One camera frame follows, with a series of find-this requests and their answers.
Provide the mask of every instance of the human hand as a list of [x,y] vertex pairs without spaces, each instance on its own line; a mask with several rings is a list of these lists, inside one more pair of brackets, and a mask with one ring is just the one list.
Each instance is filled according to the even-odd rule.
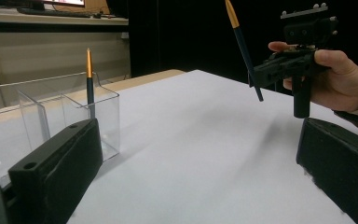
[[[290,46],[284,42],[270,42],[273,51],[283,51]],[[330,67],[312,76],[310,100],[333,110],[352,112],[358,109],[358,66],[341,50],[318,49],[315,62]],[[285,79],[283,86],[291,90],[292,80]]]

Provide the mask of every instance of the black background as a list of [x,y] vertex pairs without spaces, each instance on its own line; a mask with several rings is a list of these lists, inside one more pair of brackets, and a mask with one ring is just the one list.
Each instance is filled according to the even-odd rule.
[[[327,47],[341,49],[358,64],[358,3],[324,1],[336,16],[338,35]],[[232,0],[254,66],[270,55],[268,43],[284,40],[284,10],[311,9],[314,1]],[[131,72],[133,77],[167,69],[200,69],[247,82],[224,0],[131,0]]]

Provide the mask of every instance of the white table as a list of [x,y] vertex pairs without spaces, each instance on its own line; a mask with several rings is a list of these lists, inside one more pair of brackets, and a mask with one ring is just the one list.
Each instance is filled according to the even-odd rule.
[[262,92],[201,71],[119,91],[121,152],[68,223],[353,223],[296,164],[293,98]]

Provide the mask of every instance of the pencil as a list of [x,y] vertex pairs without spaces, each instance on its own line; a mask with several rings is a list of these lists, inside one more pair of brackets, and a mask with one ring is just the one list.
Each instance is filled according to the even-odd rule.
[[[234,7],[231,5],[231,2],[229,0],[226,0],[226,8],[229,20],[231,22],[231,26],[234,29],[234,34],[237,38],[237,42],[241,50],[242,58],[245,61],[246,67],[248,68],[249,86],[253,87],[255,79],[255,69],[253,67],[248,48],[246,47],[245,39],[243,38],[240,23],[238,22],[237,15],[235,14]],[[260,88],[255,86],[255,92],[257,93],[258,100],[263,101],[263,95],[261,94]]]
[[90,49],[87,49],[87,104],[89,105],[89,116],[92,119],[95,119],[94,83],[92,81],[92,61]]

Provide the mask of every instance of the gold pencil tip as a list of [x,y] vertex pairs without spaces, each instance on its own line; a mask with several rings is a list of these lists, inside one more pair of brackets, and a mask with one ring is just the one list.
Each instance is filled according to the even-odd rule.
[[229,0],[226,0],[226,8],[229,16],[229,20],[231,21],[232,28],[237,28],[240,26],[238,22],[237,15],[235,14],[234,7],[232,6]]
[[92,62],[90,48],[87,48],[87,77],[92,77]]

